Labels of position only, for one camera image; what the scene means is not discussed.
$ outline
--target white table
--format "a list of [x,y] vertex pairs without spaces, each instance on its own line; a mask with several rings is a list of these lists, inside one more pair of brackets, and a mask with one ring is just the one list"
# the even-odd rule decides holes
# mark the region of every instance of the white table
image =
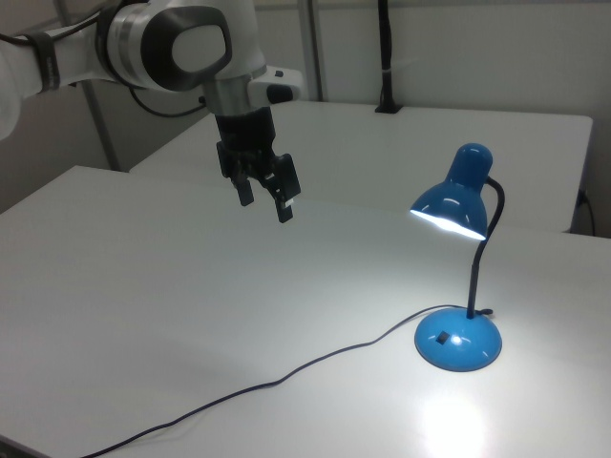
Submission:
[[[443,180],[456,150],[488,146],[492,177],[507,193],[503,224],[569,229],[590,138],[584,116],[295,102],[273,108],[277,154],[290,153],[301,198],[403,213]],[[208,116],[132,169],[133,174],[226,186]],[[489,212],[495,194],[485,190]]]
[[[301,200],[282,225],[270,198],[72,169],[0,217],[0,435],[105,448],[465,303],[474,248],[376,209]],[[410,323],[111,456],[606,457],[609,271],[608,240],[500,226],[489,367],[427,364]]]

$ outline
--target blue desk lamp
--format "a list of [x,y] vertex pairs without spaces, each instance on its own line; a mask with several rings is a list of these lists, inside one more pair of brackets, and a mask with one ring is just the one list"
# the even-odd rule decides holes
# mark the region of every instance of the blue desk lamp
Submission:
[[[471,268],[467,313],[461,308],[439,310],[427,316],[416,329],[415,344],[429,363],[456,372],[478,370],[500,353],[502,341],[485,310],[475,311],[479,261],[495,230],[505,205],[505,193],[488,177],[493,155],[488,148],[468,143],[456,153],[446,179],[424,193],[411,212],[440,228],[481,240]],[[486,207],[480,193],[484,184],[492,186],[498,201],[495,214],[486,227]]]

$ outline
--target black cable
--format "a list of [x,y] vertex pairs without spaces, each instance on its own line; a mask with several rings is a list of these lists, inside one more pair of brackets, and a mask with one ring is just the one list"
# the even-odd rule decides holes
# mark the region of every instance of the black cable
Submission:
[[595,237],[596,225],[594,224],[594,211],[592,210],[592,202],[590,202],[590,198],[585,193],[582,194],[581,201],[585,203],[588,207],[588,213],[590,214],[590,227],[592,228],[592,237]]
[[187,116],[187,115],[192,115],[193,113],[198,112],[199,110],[203,110],[204,108],[206,108],[206,104],[203,101],[203,98],[200,98],[200,103],[201,105],[195,108],[192,108],[191,110],[187,110],[186,112],[182,112],[182,113],[160,113],[157,112],[155,110],[153,110],[152,108],[148,107],[147,105],[144,104],[144,102],[142,100],[140,100],[140,98],[137,96],[136,91],[134,90],[134,88],[129,88],[130,90],[130,94],[132,95],[132,97],[134,98],[134,100],[136,101],[136,103],[139,105],[139,107],[150,113],[151,115],[155,115],[155,116],[160,116],[160,117],[183,117],[183,116]]
[[[53,42],[59,41],[62,38],[66,38],[67,36],[74,35],[78,31],[82,31],[83,29],[88,28],[92,24],[95,24],[95,22],[97,22],[98,13],[99,13],[99,10],[96,11],[89,19],[85,19],[84,22],[81,22],[80,24],[72,27],[71,29],[67,31],[63,31],[55,36],[52,36],[52,41]],[[28,41],[25,38],[17,38],[14,36],[8,36],[3,33],[0,33],[0,41],[5,41],[7,43],[11,43],[12,45],[16,45],[16,46],[30,46],[31,45],[30,41]]]
[[[340,353],[345,353],[345,352],[350,351],[350,350],[356,350],[358,348],[364,348],[366,346],[371,346],[371,345],[377,344],[382,339],[387,337],[391,332],[396,331],[399,327],[401,327],[404,324],[410,322],[411,320],[413,320],[414,318],[418,317],[419,315],[422,315],[423,313],[426,313],[426,312],[430,312],[431,310],[435,310],[437,308],[445,308],[445,307],[465,308],[465,307],[461,307],[460,305],[448,305],[448,304],[446,304],[446,305],[435,305],[433,307],[424,308],[424,309],[420,310],[419,312],[416,312],[416,313],[414,313],[412,315],[409,315],[405,320],[402,320],[401,322],[397,323],[395,326],[393,326],[391,329],[389,329],[388,331],[386,331],[384,334],[382,334],[377,339],[374,339],[373,341],[365,342],[365,343],[358,343],[358,344],[355,344],[355,345],[351,345],[351,346],[346,346],[344,348],[340,348],[339,350],[332,351],[332,352],[326,354],[325,356],[321,356],[320,358],[316,358],[315,360],[312,360],[309,363],[305,363],[305,364],[300,365],[299,367],[297,367],[296,369],[292,370],[291,372],[286,374],[284,377],[282,377],[282,379],[278,379],[275,382],[268,382],[266,384],[254,385],[254,386],[251,386],[249,388],[245,388],[245,389],[241,389],[240,391],[236,391],[235,393],[228,394],[227,396],[223,396],[222,398],[219,398],[216,401],[208,403],[205,406],[201,406],[201,407],[196,408],[195,410],[191,410],[190,412],[185,413],[184,415],[182,415],[181,417],[178,417],[176,420],[173,420],[172,422],[164,423],[163,425],[158,425],[156,427],[150,427],[149,429],[146,429],[145,431],[142,431],[139,434],[136,434],[135,436],[130,437],[129,439],[126,439],[126,440],[124,440],[122,442],[114,444],[113,446],[110,446],[108,448],[104,448],[103,450],[97,451],[97,452],[92,453],[90,455],[85,455],[85,456],[83,456],[81,458],[96,458],[98,456],[102,456],[102,455],[104,455],[106,453],[109,453],[111,451],[117,450],[118,448],[121,448],[121,447],[126,446],[128,444],[131,444],[136,439],[139,439],[140,437],[143,437],[143,436],[146,436],[148,434],[151,434],[152,432],[159,431],[160,429],[166,429],[168,427],[173,427],[174,425],[182,422],[183,420],[186,420],[187,418],[189,418],[189,417],[191,417],[193,415],[196,415],[196,414],[198,414],[200,412],[203,412],[204,410],[206,410],[206,409],[208,409],[208,408],[210,408],[212,406],[217,406],[220,403],[224,403],[225,401],[229,401],[230,399],[236,398],[236,397],[241,396],[241,395],[246,394],[246,393],[251,393],[253,391],[258,391],[260,389],[272,388],[274,386],[278,386],[279,384],[281,384],[281,383],[285,382],[286,380],[290,379],[295,374],[301,372],[304,369],[307,369],[308,367],[311,367],[312,365],[315,365],[315,364],[317,364],[317,363],[319,363],[321,361],[324,361],[324,360],[326,360],[328,358],[331,358],[332,356],[339,355]],[[480,314],[480,315],[491,315],[493,313],[493,311],[490,310],[490,309],[484,309],[484,310],[478,310],[476,313]]]

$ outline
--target robotic arm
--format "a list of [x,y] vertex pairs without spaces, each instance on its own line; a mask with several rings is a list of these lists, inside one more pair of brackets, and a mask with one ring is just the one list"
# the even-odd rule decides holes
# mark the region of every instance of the robotic arm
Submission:
[[23,99],[86,79],[165,92],[203,87],[217,119],[221,172],[240,203],[254,201],[254,178],[292,218],[301,192],[290,155],[276,156],[270,105],[299,98],[299,72],[265,65],[252,0],[123,0],[96,18],[0,41],[0,140]]

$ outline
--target white wall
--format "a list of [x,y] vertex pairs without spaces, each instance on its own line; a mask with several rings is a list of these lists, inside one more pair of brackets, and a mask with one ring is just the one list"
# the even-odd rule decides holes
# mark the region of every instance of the white wall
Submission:
[[[0,0],[0,31],[13,34],[40,23],[57,27],[49,0]],[[74,165],[108,163],[80,88],[25,101],[13,134],[0,142],[0,212]]]
[[[349,3],[321,2],[327,99],[377,103],[377,9]],[[611,4],[391,8],[390,17],[401,103],[593,117],[582,187],[598,233],[611,237]],[[577,223],[587,234],[587,218]]]

